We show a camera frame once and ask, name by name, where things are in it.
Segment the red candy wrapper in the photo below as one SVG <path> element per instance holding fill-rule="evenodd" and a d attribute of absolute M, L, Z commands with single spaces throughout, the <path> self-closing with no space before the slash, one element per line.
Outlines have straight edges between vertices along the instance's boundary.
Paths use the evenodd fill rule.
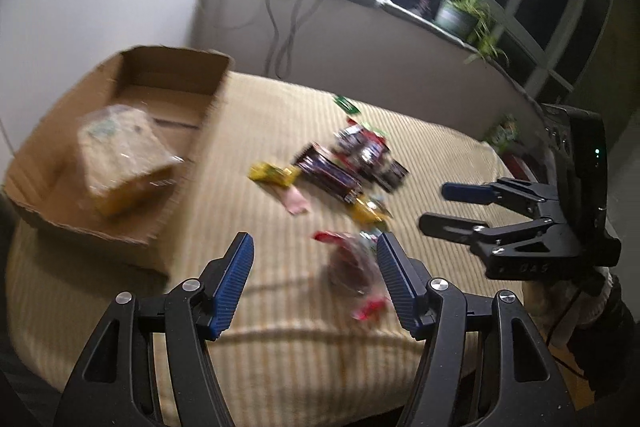
<path fill-rule="evenodd" d="M 364 241 L 357 235 L 326 231 L 316 232 L 313 238 L 337 247 L 329 257 L 329 279 L 356 298 L 351 316 L 366 321 L 385 312 L 388 305 L 385 283 Z"/>

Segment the cardboard box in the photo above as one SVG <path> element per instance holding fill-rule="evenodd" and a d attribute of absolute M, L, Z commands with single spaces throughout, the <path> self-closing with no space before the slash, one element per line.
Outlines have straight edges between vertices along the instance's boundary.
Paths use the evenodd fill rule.
<path fill-rule="evenodd" d="M 160 46 L 108 58 L 56 103 L 15 153 L 5 191 L 19 216 L 87 250 L 165 271 L 154 246 L 184 195 L 200 136 L 211 124 L 216 93 L 231 65 L 226 55 Z M 144 108 L 184 162 L 175 169 L 174 187 L 108 219 L 91 208 L 79 168 L 77 132 L 82 117 L 113 103 Z"/>

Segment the person's hand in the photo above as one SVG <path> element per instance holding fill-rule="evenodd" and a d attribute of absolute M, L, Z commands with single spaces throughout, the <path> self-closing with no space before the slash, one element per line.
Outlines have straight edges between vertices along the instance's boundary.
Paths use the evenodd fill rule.
<path fill-rule="evenodd" d="M 550 342 L 556 347 L 564 347 L 575 328 L 585 328 L 593 324 L 604 310 L 609 299 L 613 281 L 609 268 L 596 268 L 605 277 L 602 292 L 591 297 L 571 281 L 548 284 L 525 281 L 522 284 L 524 307 L 533 322 L 545 336 L 551 335 Z"/>

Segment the striped bed sheet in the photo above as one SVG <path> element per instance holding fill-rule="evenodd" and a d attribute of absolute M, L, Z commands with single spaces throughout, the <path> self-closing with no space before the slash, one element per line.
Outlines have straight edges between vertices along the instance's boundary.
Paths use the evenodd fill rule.
<path fill-rule="evenodd" d="M 509 288 L 522 298 L 519 283 L 485 279 L 465 247 L 424 237 L 416 227 L 425 211 L 493 226 L 523 220 L 496 205 L 440 196 L 446 181 L 477 184 L 509 176 L 491 147 L 449 128 L 356 105 L 388 133 L 394 157 L 410 172 L 388 198 L 391 229 L 407 253 L 462 291 L 493 296 Z M 246 177 L 253 162 L 286 165 L 308 142 L 331 143 L 345 124 L 344 113 L 329 93 L 231 73 L 215 116 L 189 194 L 161 240 L 158 255 L 166 273 L 116 263 L 20 223 L 6 272 L 16 352 L 62 390 L 110 299 L 124 290 L 156 295 L 197 277 L 210 259 L 225 253 L 236 232 L 245 231 L 254 237 L 254 267 L 230 329 L 209 345 L 236 425 L 343 425 L 402 405 L 423 343 L 400 327 L 393 309 L 376 324 L 354 321 L 324 271 L 330 248 L 310 238 L 316 230 L 356 232 L 344 206 L 300 182 L 312 211 L 292 217 Z M 469 339 L 469 353 L 473 345 Z M 165 422 L 179 425 L 162 335 L 156 339 L 156 371 Z"/>

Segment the plastic bag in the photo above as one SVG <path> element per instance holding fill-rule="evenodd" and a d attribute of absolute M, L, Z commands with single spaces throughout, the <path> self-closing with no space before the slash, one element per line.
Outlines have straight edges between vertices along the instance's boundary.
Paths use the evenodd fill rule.
<path fill-rule="evenodd" d="M 322 231 L 313 238 L 337 247 L 330 253 L 327 272 L 335 286 L 356 298 L 351 316 L 366 321 L 385 311 L 386 286 L 371 251 L 375 236 Z"/>
<path fill-rule="evenodd" d="M 173 169 L 182 162 L 162 142 L 153 119 L 128 105 L 110 105 L 84 117 L 78 145 L 85 186 L 106 217 L 172 185 Z"/>

